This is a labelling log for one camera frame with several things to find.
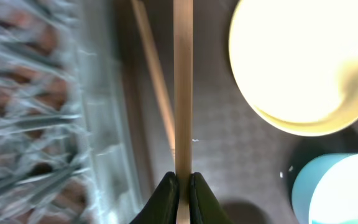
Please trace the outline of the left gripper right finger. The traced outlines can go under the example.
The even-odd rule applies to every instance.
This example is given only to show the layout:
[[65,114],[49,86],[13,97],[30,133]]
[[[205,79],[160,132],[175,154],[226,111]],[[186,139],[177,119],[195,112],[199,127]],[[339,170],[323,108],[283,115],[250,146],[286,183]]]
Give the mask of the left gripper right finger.
[[190,223],[232,224],[201,173],[190,179]]

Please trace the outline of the light blue bowl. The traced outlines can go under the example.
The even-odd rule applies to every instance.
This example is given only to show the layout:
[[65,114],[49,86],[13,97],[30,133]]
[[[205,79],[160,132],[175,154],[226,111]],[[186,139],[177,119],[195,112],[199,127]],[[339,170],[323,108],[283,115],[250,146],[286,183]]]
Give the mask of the light blue bowl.
[[358,154],[326,154],[307,163],[291,204],[299,223],[358,224]]

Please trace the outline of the wooden chopstick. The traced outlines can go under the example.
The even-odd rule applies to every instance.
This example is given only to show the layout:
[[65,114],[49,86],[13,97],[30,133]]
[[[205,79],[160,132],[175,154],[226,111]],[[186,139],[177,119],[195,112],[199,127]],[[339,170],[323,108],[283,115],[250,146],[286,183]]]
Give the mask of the wooden chopstick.
[[152,80],[158,107],[162,116],[168,143],[172,155],[175,155],[175,127],[167,86],[163,77],[162,66],[158,57],[154,37],[143,1],[131,0],[135,19],[140,33],[145,59]]
[[193,0],[173,2],[175,173],[180,187],[178,223],[190,222],[189,181],[193,110]]

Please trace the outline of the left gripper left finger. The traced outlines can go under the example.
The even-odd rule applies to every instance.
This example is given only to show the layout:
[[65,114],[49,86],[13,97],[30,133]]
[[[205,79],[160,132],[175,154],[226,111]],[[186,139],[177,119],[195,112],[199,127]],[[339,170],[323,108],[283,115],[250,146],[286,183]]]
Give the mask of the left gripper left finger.
[[179,183],[174,172],[167,172],[130,224],[176,224]]

